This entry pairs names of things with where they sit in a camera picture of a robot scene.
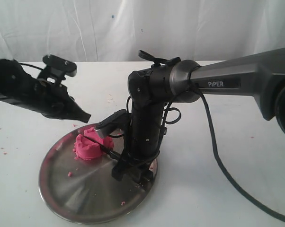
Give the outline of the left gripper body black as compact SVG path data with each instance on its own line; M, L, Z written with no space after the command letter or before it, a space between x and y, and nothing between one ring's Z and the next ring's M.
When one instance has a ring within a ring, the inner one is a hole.
M78 106L66 86L55 86L35 78L26 79L26 109L48 118L78 119Z

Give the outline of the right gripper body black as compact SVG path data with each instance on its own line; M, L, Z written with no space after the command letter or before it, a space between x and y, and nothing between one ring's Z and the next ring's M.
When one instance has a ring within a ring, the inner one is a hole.
M129 96L132 101L130 147L125 161L128 168L150 164L159 154L160 134L162 133L162 117L164 102L151 102L139 106L138 101Z

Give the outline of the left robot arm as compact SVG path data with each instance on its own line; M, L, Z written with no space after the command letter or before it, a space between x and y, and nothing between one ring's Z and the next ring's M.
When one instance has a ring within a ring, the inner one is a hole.
M64 76L47 80L47 68L42 77L34 78L16 60L0 59L0 101L40 113L50 119L76 120L87 123L91 115L83 111L61 84Z

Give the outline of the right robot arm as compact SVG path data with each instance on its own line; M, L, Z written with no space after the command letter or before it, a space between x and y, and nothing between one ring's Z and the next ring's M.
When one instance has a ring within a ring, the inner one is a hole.
M128 77L133 104L123 129L125 148L112 169L116 180L129 172L136 180L147 175L160 152L172 103L192 103L205 94L251 96L263 118L276 118L285 134L285 48L205 66L144 51L139 56L152 65Z

